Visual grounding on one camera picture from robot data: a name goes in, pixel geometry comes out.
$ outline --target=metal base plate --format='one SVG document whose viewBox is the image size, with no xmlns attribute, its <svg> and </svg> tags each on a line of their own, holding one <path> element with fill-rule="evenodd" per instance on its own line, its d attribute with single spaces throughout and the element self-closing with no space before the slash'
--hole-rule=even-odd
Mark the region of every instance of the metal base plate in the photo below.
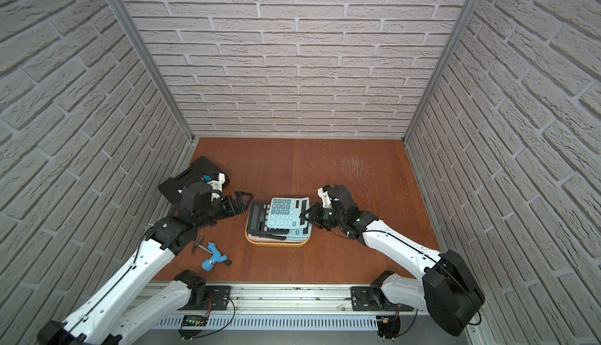
<svg viewBox="0 0 601 345">
<path fill-rule="evenodd" d="M 211 297 L 211 310 L 225 311 L 229 300 L 229 292 L 231 292 L 231 286 L 229 285 L 207 285 L 207 299 Z M 200 308 L 195 310 L 208 310 L 208 301 L 205 302 Z"/>
<path fill-rule="evenodd" d="M 350 296 L 353 301 L 353 311 L 397 311 L 395 305 L 390 305 L 381 309 L 372 303 L 370 297 L 372 296 L 372 288 L 368 286 L 351 286 Z M 414 308 L 407 305 L 399 305 L 399 311 L 413 311 Z"/>
</svg>

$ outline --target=ventilation grille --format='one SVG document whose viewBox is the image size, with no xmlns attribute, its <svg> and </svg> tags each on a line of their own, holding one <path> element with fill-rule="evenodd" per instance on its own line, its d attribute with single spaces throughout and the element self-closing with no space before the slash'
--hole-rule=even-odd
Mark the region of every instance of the ventilation grille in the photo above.
<svg viewBox="0 0 601 345">
<path fill-rule="evenodd" d="M 183 314 L 169 315 L 154 329 L 179 329 Z M 228 324 L 229 313 L 211 314 L 204 329 L 219 329 Z M 245 331 L 377 331 L 376 317 L 373 315 L 259 315 L 237 314 L 226 329 Z"/>
</svg>

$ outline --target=wooden table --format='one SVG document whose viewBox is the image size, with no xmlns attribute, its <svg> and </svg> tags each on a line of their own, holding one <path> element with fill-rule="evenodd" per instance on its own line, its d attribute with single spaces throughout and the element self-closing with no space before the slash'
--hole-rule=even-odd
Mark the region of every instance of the wooden table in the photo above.
<svg viewBox="0 0 601 345">
<path fill-rule="evenodd" d="M 192 160 L 207 156 L 230 179 L 224 195 L 234 191 L 254 194 L 269 202 L 272 197 L 309 197 L 317 189 L 343 184 L 360 209 L 378 215 L 399 233 L 438 250 L 430 220 L 411 170 L 403 143 L 397 140 L 242 139 L 203 138 Z M 208 281 L 224 282 L 336 282 L 364 284 L 385 270 L 411 275 L 378 251 L 322 229 L 313 228 L 302 248 L 255 246 L 244 236 L 248 212 L 219 221 L 199 231 L 215 242 L 233 261 L 211 272 L 201 264 L 209 256 L 191 253 L 188 245 L 154 280 L 169 281 L 191 269 Z"/>
</svg>

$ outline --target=stack of calculators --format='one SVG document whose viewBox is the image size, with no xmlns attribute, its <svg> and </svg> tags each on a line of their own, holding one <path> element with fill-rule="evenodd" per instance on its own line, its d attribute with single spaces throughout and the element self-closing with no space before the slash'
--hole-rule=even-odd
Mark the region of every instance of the stack of calculators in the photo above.
<svg viewBox="0 0 601 345">
<path fill-rule="evenodd" d="M 246 238 L 260 246 L 302 246 L 311 236 L 311 224 L 301 213 L 309 198 L 273 198 L 254 201 L 248 214 Z"/>
</svg>

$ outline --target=brick wall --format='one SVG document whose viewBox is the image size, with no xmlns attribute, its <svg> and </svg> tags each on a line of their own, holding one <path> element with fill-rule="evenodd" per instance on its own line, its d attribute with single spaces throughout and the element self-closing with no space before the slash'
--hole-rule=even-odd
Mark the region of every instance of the brick wall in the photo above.
<svg viewBox="0 0 601 345">
<path fill-rule="evenodd" d="M 504 344 L 601 338 L 601 0 L 481 0 L 407 143 Z"/>
<path fill-rule="evenodd" d="M 400 138 L 464 0 L 124 0 L 201 136 Z"/>
<path fill-rule="evenodd" d="M 186 144 L 105 0 L 0 0 L 0 336 L 116 270 Z"/>
</svg>

